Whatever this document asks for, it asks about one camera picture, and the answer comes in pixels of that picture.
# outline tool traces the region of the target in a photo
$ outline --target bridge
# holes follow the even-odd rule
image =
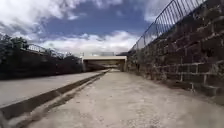
[[[102,65],[106,68],[118,68],[121,71],[126,69],[126,56],[83,56],[82,64],[83,69],[88,71],[92,64]]]
[[[172,0],[121,54],[16,45],[36,76],[0,81],[0,128],[223,128],[223,8]]]

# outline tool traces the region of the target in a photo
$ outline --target walkway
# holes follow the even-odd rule
[[[140,77],[107,73],[29,128],[223,128],[223,107]]]
[[[96,74],[98,72],[0,81],[0,107],[29,99]]]

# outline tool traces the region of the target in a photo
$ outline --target concrete ledge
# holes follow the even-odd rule
[[[50,100],[53,100],[54,98],[66,93],[76,87],[79,87],[80,85],[82,85],[96,77],[99,77],[99,76],[105,74],[106,72],[107,71],[103,71],[97,75],[77,81],[73,84],[58,88],[56,90],[46,92],[44,94],[32,97],[32,98],[24,100],[24,101],[20,101],[20,102],[17,102],[17,103],[8,105],[8,106],[4,106],[4,107],[0,108],[0,111],[2,112],[2,114],[6,120],[10,120],[12,118],[21,116],[22,114],[31,112],[38,106],[40,106]]]

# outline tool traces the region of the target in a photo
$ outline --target stone wall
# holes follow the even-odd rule
[[[208,0],[144,49],[129,52],[128,71],[207,96],[224,94],[223,0]]]

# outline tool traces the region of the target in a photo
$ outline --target sky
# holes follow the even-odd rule
[[[0,33],[60,52],[127,52],[169,1],[0,0]]]

